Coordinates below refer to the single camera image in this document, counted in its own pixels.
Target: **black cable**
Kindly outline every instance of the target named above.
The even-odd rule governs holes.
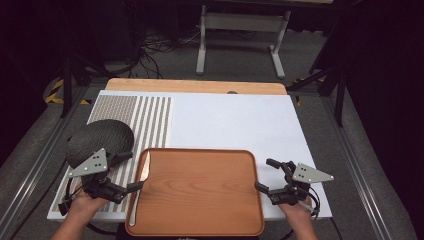
[[[163,79],[163,76],[159,72],[159,67],[158,67],[158,64],[156,63],[156,61],[152,57],[150,57],[149,55],[146,55],[146,58],[152,60],[153,63],[155,64],[155,66],[156,66],[156,72],[155,73],[157,74],[156,78],[159,79],[159,77],[161,77]]]
[[[170,44],[171,46],[169,46],[165,50],[161,50],[162,44],[164,44],[164,43],[161,43],[159,45],[156,45],[156,48],[151,48],[149,46],[145,46],[145,48],[154,51],[154,52],[150,52],[150,54],[155,54],[157,52],[160,52],[160,53],[170,53],[170,52],[174,51],[177,48],[176,46],[174,46],[174,44]]]
[[[69,196],[69,193],[71,192],[72,179],[73,179],[73,178],[69,178],[69,179],[68,179],[68,183],[66,183],[66,189],[65,189],[65,200],[68,200],[68,199],[70,199],[70,198],[71,198],[71,197]]]
[[[330,220],[333,223],[334,228],[336,229],[337,234],[339,235],[340,240],[343,240],[342,233],[340,232],[339,228],[337,227],[336,221],[334,221],[334,219],[332,217],[330,218]]]
[[[79,190],[81,190],[83,185],[79,186],[71,195],[69,195],[69,198],[72,198]]]
[[[49,193],[51,187],[56,182],[57,178],[59,177],[60,173],[62,172],[63,167],[65,166],[66,159],[63,160],[62,164],[59,167],[59,171],[57,171],[56,175],[54,176],[53,180],[50,182],[47,189],[44,191],[41,198],[35,203],[35,205],[32,207],[32,209],[29,211],[29,213],[25,216],[25,218],[22,220],[22,222],[19,224],[19,226],[15,229],[15,231],[10,236],[9,240],[12,240],[16,237],[16,234],[21,230],[22,226],[25,224],[25,222],[31,217],[31,215],[34,213],[35,209],[40,205],[40,203],[43,201],[44,197]]]
[[[146,71],[147,78],[149,78],[149,79],[150,79],[150,74],[149,74],[149,69],[150,69],[150,68],[148,68],[148,67],[144,66],[144,64],[143,64],[141,61],[140,61],[140,64],[141,64],[141,66],[143,66],[144,70]]]
[[[319,199],[319,197],[318,197],[318,199],[314,196],[314,195],[312,195],[310,192],[308,192],[308,191],[305,191],[305,190],[303,190],[303,189],[299,189],[298,190],[299,192],[302,192],[302,193],[304,193],[304,194],[307,194],[314,202],[315,202],[315,208],[314,208],[314,211],[311,213],[311,216],[315,216],[315,219],[317,219],[318,218],[318,214],[319,214],[319,210],[320,210],[320,208],[321,208],[321,203],[320,203],[320,201],[318,200]]]
[[[318,202],[321,204],[321,200],[319,199],[318,193],[312,187],[311,187],[311,190],[315,193],[315,196],[317,196]]]
[[[291,237],[291,235],[293,235],[293,229],[290,230],[290,232],[288,232],[284,237],[282,237],[280,240],[287,240]]]

